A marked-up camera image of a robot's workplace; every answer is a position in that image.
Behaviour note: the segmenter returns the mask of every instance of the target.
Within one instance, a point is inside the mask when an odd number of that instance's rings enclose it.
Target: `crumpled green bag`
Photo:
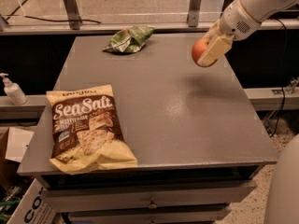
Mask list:
[[[114,34],[105,45],[103,51],[113,53],[136,53],[145,45],[146,40],[154,32],[154,28],[148,26],[133,26]]]

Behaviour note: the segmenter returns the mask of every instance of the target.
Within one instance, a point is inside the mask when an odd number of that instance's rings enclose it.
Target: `drawer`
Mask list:
[[[241,202],[254,188],[250,181],[188,183],[104,189],[49,190],[43,200],[57,212],[149,208]]]
[[[166,224],[200,223],[225,218],[231,209],[227,205],[162,207],[160,209],[109,210],[71,213],[74,221],[94,224]]]

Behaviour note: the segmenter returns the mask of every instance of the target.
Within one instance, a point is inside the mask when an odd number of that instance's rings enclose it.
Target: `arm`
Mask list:
[[[197,52],[198,43],[194,44],[194,61],[200,66],[209,67],[232,47],[233,41],[246,39],[271,15],[298,2],[299,0],[234,0],[204,35],[207,44],[205,51]]]

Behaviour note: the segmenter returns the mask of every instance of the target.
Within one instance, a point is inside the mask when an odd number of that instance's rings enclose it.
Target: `picture of chips on bag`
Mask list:
[[[50,162],[67,174],[132,168],[137,160],[121,133],[110,85],[47,91],[54,147]]]

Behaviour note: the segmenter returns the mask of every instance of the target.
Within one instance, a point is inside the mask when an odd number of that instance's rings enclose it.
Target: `gray tabletop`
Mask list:
[[[110,36],[77,37],[55,90],[111,84],[140,170],[275,163],[278,154],[226,59],[210,68],[193,63],[200,36],[153,35],[131,55],[102,52]],[[47,104],[19,173],[59,174],[49,162],[52,147]]]

